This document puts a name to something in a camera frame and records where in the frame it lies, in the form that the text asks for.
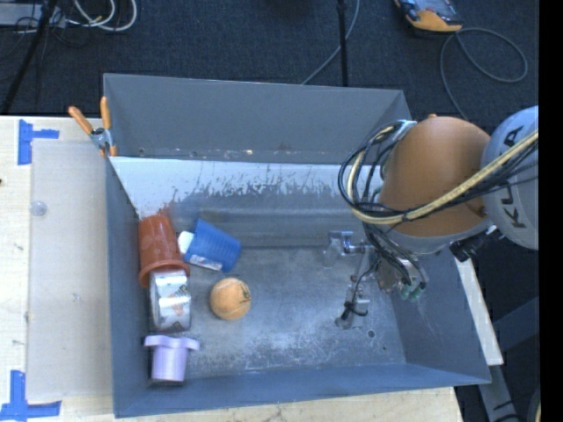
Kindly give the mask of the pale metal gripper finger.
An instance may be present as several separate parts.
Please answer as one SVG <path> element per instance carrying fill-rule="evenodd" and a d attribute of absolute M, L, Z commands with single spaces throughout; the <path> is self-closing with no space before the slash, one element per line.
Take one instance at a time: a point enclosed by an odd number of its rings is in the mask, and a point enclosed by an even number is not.
<path fill-rule="evenodd" d="M 363 326 L 364 319 L 369 314 L 370 299 L 355 298 L 345 301 L 342 313 L 335 318 L 335 324 L 341 329 L 352 329 Z"/>
<path fill-rule="evenodd" d="M 352 245 L 353 231 L 332 230 L 328 233 L 328 244 L 323 250 L 323 267 L 333 267 L 339 258 L 355 253 Z"/>

